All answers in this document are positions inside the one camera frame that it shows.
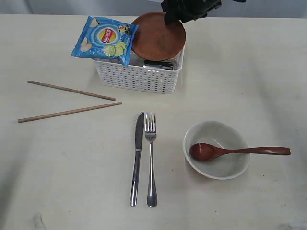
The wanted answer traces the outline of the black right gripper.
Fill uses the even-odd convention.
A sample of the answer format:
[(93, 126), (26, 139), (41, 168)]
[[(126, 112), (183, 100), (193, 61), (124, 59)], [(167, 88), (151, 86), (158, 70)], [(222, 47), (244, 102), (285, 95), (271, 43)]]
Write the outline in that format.
[(220, 0), (164, 0), (161, 3), (162, 10), (165, 12), (164, 21), (167, 25), (205, 18), (209, 11), (221, 5)]

